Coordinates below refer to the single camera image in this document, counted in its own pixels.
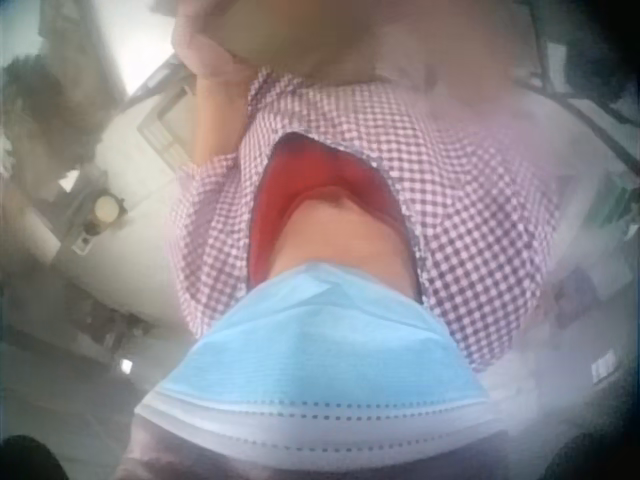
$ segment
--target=dark object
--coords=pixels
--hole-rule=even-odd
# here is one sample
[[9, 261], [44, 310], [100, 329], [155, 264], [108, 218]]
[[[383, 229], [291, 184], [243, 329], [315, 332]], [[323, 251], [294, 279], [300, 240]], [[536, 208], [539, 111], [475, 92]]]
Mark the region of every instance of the dark object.
[[614, 53], [594, 44], [574, 41], [567, 45], [565, 77], [581, 96], [612, 104], [620, 100], [633, 75], [625, 71]]
[[0, 444], [0, 478], [3, 480], [68, 480], [49, 448], [32, 437], [8, 437]]

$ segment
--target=surgical mask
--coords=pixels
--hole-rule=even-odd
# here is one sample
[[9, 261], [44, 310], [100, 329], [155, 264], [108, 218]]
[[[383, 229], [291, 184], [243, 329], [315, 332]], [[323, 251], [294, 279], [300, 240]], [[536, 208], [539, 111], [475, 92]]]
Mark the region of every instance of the surgical mask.
[[233, 458], [313, 471], [406, 463], [500, 429], [442, 321], [321, 263], [250, 292], [137, 413]]

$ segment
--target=gingham shirt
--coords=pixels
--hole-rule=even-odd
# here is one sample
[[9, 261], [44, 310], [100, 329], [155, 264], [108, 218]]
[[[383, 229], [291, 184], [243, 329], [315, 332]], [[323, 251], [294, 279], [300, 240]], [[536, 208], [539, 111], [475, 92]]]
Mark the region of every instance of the gingham shirt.
[[196, 337], [247, 294], [251, 211], [275, 143], [289, 132], [374, 166], [407, 223], [422, 302], [472, 366], [510, 347], [536, 304], [556, 221], [553, 192], [505, 128], [443, 124], [424, 95], [388, 84], [307, 86], [261, 72], [236, 154], [185, 172], [173, 264]]

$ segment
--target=person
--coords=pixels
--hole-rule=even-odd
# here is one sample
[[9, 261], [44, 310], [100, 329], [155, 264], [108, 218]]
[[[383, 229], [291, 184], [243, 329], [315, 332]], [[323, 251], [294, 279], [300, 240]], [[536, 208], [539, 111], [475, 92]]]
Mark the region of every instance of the person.
[[551, 184], [509, 125], [244, 64], [200, 33], [205, 3], [174, 38], [197, 127], [171, 252], [199, 340], [116, 478], [502, 478], [476, 371], [536, 305]]

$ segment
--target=red undershirt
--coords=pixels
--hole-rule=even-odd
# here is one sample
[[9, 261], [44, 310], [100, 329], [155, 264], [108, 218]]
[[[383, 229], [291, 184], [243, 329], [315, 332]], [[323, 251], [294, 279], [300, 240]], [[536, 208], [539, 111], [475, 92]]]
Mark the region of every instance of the red undershirt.
[[250, 287], [269, 278], [271, 257], [280, 234], [302, 203], [344, 197], [406, 238], [398, 202], [379, 172], [349, 153], [303, 135], [283, 137], [274, 147], [253, 207]]

